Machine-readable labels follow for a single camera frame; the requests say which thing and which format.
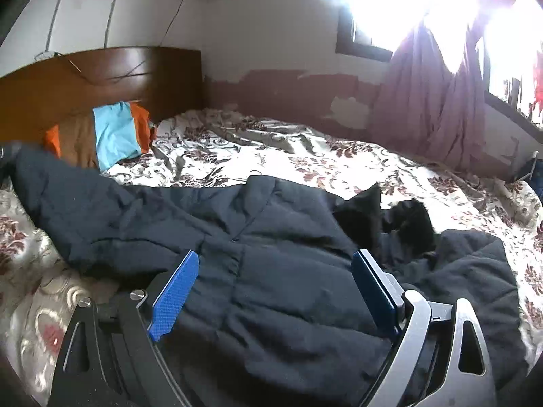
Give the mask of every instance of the dark window frame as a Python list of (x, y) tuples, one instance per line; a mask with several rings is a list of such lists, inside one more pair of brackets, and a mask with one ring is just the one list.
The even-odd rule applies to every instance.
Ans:
[[(356, 25), (351, 10), (348, 6), (341, 7), (339, 10), (336, 54), (356, 56), (384, 63), (390, 62), (392, 51), (381, 47), (356, 43), (355, 31)], [(543, 130), (540, 130), (534, 123), (529, 121), (528, 118), (488, 91), (490, 86), (490, 58), (486, 51), (483, 59), (483, 83), (485, 86), (485, 103), (511, 119), (511, 121), (522, 128), (539, 144), (543, 144)]]

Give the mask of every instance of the screw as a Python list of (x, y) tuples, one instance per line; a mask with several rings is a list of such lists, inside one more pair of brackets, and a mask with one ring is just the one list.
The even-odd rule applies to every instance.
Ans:
[(130, 293), (130, 299), (134, 301), (139, 301), (145, 297), (145, 291), (142, 289), (136, 289)]
[(88, 298), (88, 297), (83, 297), (79, 301), (78, 305), (79, 305), (80, 308), (88, 308), (91, 305), (91, 299)]

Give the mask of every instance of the black jacket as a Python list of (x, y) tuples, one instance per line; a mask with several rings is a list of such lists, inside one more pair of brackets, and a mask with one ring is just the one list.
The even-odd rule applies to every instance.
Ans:
[[(377, 185), (349, 201), (266, 176), (227, 188), (120, 186), (32, 148), (7, 171), (32, 220), (83, 273), (128, 283), (198, 253), (199, 277), (161, 347), (205, 405), (357, 405), (390, 349), (351, 276), (360, 248), (429, 300), (470, 300), (498, 389), (525, 369), (501, 241), (436, 236), (420, 202), (383, 212)], [(421, 365), (413, 396), (424, 375)]]

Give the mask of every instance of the pillow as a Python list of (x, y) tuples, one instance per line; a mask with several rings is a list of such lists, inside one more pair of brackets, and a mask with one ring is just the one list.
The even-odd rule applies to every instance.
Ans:
[(149, 112), (135, 102), (118, 102), (70, 116), (47, 130), (44, 145), (73, 166), (106, 171), (147, 153), (152, 140)]

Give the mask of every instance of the floral pattern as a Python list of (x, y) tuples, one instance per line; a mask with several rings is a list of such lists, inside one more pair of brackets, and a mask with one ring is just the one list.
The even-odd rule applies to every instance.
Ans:
[[(505, 185), (460, 176), (375, 144), (218, 110), (190, 111), (162, 121), (151, 151), (103, 175), (120, 184), (174, 188), (225, 187), (251, 175), (268, 175), (346, 199), (378, 183), (383, 208), (416, 197), (436, 232), (476, 229), (502, 240), (517, 278), (528, 363), (533, 365), (543, 350), (543, 213), (525, 182)], [(115, 283), (94, 282), (67, 268), (13, 190), (0, 189), (0, 332), (5, 334), (0, 347), (42, 405), (78, 298), (107, 298), (115, 288)], [(20, 312), (28, 315), (17, 316)]]

